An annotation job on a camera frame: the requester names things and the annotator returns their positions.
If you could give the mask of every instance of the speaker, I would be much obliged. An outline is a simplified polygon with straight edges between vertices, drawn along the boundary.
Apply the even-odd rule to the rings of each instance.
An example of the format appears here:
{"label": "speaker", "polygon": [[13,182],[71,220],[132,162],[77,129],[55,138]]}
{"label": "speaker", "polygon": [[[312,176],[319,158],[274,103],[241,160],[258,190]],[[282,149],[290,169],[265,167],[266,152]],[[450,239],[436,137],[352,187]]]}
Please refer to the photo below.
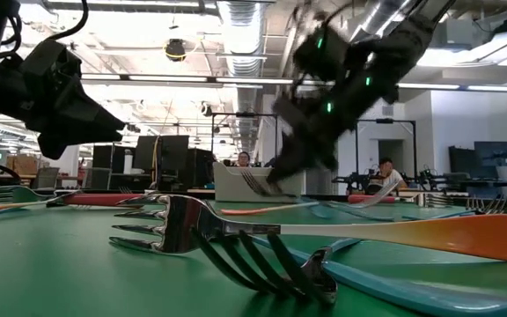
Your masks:
{"label": "speaker", "polygon": [[211,151],[189,149],[186,168],[180,171],[180,181],[183,186],[187,189],[204,188],[205,185],[213,182],[212,163],[214,162],[214,155]]}

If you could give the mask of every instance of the person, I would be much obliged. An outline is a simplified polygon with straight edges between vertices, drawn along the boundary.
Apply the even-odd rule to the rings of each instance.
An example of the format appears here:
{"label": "person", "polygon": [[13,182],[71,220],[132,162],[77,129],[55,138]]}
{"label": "person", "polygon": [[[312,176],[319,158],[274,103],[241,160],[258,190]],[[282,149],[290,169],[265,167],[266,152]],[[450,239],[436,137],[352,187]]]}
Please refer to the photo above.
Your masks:
{"label": "person", "polygon": [[243,151],[238,155],[237,167],[249,167],[250,166],[250,155]]}
{"label": "person", "polygon": [[378,162],[378,169],[379,169],[378,174],[384,177],[384,179],[382,180],[383,186],[387,186],[398,181],[399,182],[398,189],[408,187],[408,185],[402,178],[402,175],[400,175],[400,173],[398,173],[398,171],[393,168],[393,161],[390,158],[382,158]]}

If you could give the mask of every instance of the cardboard box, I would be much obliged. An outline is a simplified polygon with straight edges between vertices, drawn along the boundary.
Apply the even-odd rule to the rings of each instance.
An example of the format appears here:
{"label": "cardboard box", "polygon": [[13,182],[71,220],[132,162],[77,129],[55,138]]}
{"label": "cardboard box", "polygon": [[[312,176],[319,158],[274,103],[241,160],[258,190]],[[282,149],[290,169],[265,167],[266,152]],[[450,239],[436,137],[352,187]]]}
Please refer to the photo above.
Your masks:
{"label": "cardboard box", "polygon": [[7,167],[19,175],[36,175],[38,170],[36,158],[25,154],[7,157]]}

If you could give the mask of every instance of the hair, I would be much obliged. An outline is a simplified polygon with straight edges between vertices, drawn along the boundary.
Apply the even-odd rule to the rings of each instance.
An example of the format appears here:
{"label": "hair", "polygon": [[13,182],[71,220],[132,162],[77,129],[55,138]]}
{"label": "hair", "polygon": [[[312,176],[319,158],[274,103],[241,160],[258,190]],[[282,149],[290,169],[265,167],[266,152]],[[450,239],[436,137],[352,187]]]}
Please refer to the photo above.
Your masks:
{"label": "hair", "polygon": [[246,151],[242,151],[242,152],[240,152],[240,153],[238,154],[238,158],[239,158],[239,156],[240,156],[240,155],[242,155],[242,154],[246,154],[246,155],[247,155],[247,160],[250,160],[250,154],[249,154],[248,152],[246,152]]}
{"label": "hair", "polygon": [[379,164],[380,166],[382,166],[382,165],[383,165],[383,164],[385,164],[385,163],[390,163],[390,164],[392,164],[392,163],[393,163],[393,161],[391,160],[391,158],[382,158],[382,159],[378,162],[378,164]]}

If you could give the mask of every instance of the door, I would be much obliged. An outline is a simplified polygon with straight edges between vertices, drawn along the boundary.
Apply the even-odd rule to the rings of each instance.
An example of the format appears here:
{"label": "door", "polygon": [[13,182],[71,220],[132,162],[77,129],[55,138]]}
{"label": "door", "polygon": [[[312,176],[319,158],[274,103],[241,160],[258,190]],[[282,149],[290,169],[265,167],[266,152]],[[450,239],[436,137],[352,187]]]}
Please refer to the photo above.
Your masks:
{"label": "door", "polygon": [[404,140],[378,140],[378,159],[390,158],[394,169],[404,171]]}

